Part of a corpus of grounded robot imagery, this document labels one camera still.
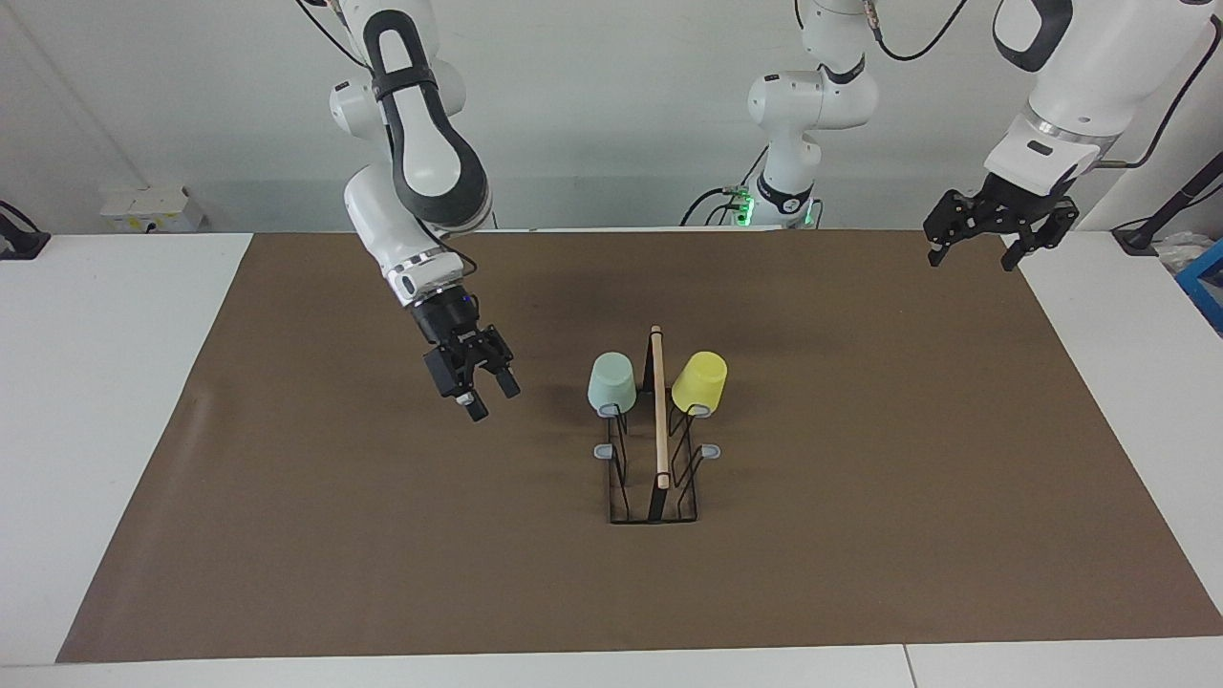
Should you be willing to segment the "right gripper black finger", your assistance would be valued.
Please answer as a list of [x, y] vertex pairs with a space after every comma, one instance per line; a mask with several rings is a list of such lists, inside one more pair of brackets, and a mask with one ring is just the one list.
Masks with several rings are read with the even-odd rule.
[[508, 341], [497, 331], [497, 328], [484, 328], [476, 332], [473, 339], [473, 353], [477, 356], [477, 367], [489, 371], [497, 379], [498, 386], [506, 398], [515, 398], [521, 393], [520, 384], [514, 376], [511, 362], [514, 353], [508, 347]]
[[483, 358], [468, 347], [437, 347], [426, 354], [426, 369], [443, 398], [462, 406], [472, 422], [488, 417], [488, 409], [475, 389], [475, 371]]

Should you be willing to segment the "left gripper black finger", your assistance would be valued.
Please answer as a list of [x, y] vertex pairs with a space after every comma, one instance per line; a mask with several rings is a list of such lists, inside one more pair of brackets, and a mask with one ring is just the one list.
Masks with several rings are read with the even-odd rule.
[[923, 222], [923, 232], [929, 243], [927, 262], [932, 269], [940, 266], [954, 244], [975, 238], [975, 205], [974, 197], [963, 196], [959, 191], [947, 191], [936, 202], [936, 208]]
[[1000, 257], [1000, 266], [1005, 271], [1018, 269], [1022, 257], [1040, 249], [1052, 249], [1062, 243], [1066, 231], [1077, 221], [1080, 210], [1076, 204], [1055, 204], [1048, 218], [1043, 219], [1040, 227], [1024, 226], [1018, 235], [1018, 240]]

